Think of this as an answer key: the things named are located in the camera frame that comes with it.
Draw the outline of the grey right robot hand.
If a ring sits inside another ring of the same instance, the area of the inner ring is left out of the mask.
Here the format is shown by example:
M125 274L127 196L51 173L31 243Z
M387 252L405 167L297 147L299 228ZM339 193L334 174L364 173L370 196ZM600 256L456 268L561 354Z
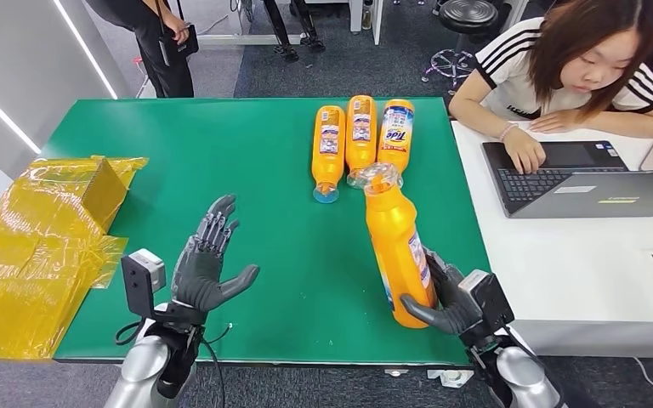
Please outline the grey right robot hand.
M463 280L460 270L446 263L437 252L425 246L423 250L439 305L423 306L410 294L402 294L400 301L407 313L422 323L449 335L461 335L480 320L480 312L458 289Z

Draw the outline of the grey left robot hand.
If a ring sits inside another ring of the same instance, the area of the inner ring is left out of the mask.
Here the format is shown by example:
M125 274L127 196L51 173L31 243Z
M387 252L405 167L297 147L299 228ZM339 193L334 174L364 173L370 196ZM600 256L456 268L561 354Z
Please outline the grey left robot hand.
M221 280L224 256L239 226L237 220L230 220L235 209L234 194L220 196L187 239L173 270L175 303L207 313L246 291L257 279L259 266L249 264L237 276Z

